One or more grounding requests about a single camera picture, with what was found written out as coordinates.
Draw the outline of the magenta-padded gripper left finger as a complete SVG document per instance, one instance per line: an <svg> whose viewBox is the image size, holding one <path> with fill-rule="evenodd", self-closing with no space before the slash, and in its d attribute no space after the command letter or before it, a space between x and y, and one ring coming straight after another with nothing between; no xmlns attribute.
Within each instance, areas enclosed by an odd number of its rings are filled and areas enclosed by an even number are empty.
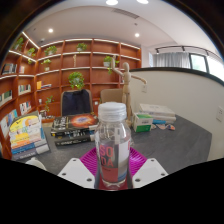
<svg viewBox="0 0 224 224"><path fill-rule="evenodd" d="M96 189L99 185L96 149L91 149L81 158L71 158L58 176L78 186Z"/></svg>

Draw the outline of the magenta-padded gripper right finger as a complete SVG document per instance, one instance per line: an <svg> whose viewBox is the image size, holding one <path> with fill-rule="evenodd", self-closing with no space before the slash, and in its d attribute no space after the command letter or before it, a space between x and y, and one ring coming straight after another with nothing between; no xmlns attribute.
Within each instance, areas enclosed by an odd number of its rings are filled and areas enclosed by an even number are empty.
<svg viewBox="0 0 224 224"><path fill-rule="evenodd" d="M147 159L134 148L130 149L129 174L133 188L141 188L168 175L155 158Z"/></svg>

